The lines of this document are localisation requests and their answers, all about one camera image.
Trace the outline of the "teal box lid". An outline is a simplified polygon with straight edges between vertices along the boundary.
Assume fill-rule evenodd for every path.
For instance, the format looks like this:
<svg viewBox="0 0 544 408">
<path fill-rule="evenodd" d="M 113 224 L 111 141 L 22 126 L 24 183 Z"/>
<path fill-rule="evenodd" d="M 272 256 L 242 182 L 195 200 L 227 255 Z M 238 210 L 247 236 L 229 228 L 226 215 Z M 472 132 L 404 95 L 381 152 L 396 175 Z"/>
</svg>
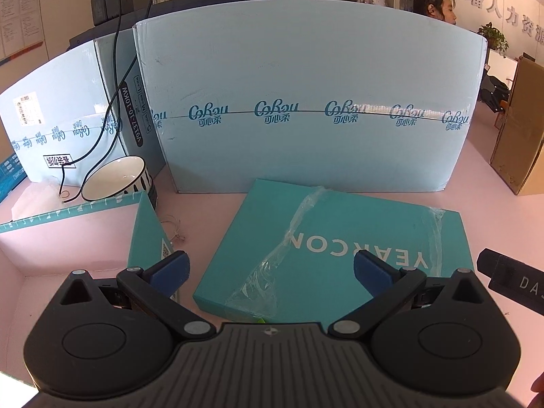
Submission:
<svg viewBox="0 0 544 408">
<path fill-rule="evenodd" d="M 454 211 L 257 180 L 194 301 L 231 321 L 328 326 L 371 298 L 354 274 L 360 250 L 395 269 L 415 267 L 430 277 L 473 266 Z"/>
</svg>

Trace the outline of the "open teal box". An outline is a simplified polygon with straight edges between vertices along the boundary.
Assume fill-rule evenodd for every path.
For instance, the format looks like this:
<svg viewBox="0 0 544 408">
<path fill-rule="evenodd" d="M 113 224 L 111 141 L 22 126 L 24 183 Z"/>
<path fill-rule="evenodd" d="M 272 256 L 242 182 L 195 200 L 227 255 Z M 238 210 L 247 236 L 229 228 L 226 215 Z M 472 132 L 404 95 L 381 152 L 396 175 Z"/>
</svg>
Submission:
<svg viewBox="0 0 544 408">
<path fill-rule="evenodd" d="M 148 196 L 120 195 L 1 226 L 1 370 L 27 381 L 23 346 L 73 270 L 115 276 L 148 268 L 172 252 Z"/>
</svg>

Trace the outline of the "brown cardboard box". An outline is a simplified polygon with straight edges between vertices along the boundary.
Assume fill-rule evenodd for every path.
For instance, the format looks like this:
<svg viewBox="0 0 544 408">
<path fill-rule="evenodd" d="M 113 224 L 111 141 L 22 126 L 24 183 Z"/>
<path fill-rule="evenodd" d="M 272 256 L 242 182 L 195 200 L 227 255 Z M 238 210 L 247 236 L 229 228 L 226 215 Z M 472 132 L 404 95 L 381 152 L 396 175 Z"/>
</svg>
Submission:
<svg viewBox="0 0 544 408">
<path fill-rule="evenodd" d="M 521 59 L 491 155 L 491 167 L 516 195 L 543 193 L 544 69 Z"/>
</svg>

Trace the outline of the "white ceramic bowl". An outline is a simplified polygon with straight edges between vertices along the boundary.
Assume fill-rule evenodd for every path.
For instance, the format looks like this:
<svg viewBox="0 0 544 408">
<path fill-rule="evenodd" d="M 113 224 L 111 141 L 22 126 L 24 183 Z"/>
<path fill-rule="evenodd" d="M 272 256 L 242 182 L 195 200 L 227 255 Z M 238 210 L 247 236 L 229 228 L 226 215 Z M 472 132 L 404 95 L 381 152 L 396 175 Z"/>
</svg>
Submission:
<svg viewBox="0 0 544 408">
<path fill-rule="evenodd" d="M 119 157 L 100 167 L 82 186 L 82 197 L 88 202 L 133 192 L 150 193 L 154 187 L 148 166 L 139 156 Z"/>
</svg>

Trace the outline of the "blue paper ream pack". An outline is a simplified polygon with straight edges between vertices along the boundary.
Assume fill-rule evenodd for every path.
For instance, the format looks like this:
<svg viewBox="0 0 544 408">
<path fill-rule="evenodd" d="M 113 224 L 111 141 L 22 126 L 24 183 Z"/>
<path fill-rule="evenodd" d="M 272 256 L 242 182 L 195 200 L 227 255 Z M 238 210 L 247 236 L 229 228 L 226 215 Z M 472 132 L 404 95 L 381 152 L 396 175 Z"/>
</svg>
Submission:
<svg viewBox="0 0 544 408">
<path fill-rule="evenodd" d="M 16 154 L 5 159 L 0 166 L 0 201 L 4 201 L 26 177 Z"/>
</svg>

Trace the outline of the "large light-blue carton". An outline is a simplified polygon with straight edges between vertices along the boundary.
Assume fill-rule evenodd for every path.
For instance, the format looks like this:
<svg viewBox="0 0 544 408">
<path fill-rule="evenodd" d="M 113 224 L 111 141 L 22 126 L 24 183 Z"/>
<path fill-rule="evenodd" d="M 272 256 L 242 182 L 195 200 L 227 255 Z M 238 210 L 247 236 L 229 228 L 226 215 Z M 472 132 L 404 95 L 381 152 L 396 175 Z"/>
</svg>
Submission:
<svg viewBox="0 0 544 408">
<path fill-rule="evenodd" d="M 469 131 L 486 40 L 440 20 L 334 0 L 256 0 L 133 28 L 178 192 L 254 181 L 438 192 Z"/>
</svg>

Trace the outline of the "person in dark jacket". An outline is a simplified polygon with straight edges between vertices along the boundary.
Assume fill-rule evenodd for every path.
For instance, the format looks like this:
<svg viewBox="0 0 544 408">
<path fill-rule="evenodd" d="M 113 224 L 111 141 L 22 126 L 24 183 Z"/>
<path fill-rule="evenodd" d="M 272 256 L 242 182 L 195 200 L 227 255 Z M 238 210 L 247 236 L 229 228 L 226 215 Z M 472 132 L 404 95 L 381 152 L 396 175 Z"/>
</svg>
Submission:
<svg viewBox="0 0 544 408">
<path fill-rule="evenodd" d="M 455 0 L 413 0 L 413 12 L 456 25 Z"/>
</svg>

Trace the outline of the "black power strip shelf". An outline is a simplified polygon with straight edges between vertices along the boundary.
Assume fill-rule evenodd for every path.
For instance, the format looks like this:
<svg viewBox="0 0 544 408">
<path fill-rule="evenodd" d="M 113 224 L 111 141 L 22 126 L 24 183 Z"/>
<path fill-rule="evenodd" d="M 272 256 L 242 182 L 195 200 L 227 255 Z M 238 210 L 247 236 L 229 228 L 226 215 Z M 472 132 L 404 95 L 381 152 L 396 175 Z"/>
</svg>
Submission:
<svg viewBox="0 0 544 408">
<path fill-rule="evenodd" d="M 251 1 L 251 0 L 168 0 L 151 6 L 148 18 L 155 18 L 172 12 L 179 12 L 188 9 L 196 9 L 197 7 L 207 5 L 219 5 L 232 2 Z M 114 34 L 117 29 L 117 18 L 102 23 L 99 26 L 93 27 L 82 32 L 78 36 L 69 40 L 68 49 L 74 49 L 79 45 L 90 40 Z"/>
</svg>

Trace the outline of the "wall notice board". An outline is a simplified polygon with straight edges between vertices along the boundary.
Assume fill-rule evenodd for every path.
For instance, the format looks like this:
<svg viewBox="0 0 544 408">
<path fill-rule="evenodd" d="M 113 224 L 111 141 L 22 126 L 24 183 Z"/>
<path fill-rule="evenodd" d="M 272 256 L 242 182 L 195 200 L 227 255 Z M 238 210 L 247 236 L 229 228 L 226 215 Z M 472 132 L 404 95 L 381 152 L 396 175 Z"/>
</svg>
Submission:
<svg viewBox="0 0 544 408">
<path fill-rule="evenodd" d="M 0 0 L 1 65 L 44 43 L 40 0 Z"/>
</svg>

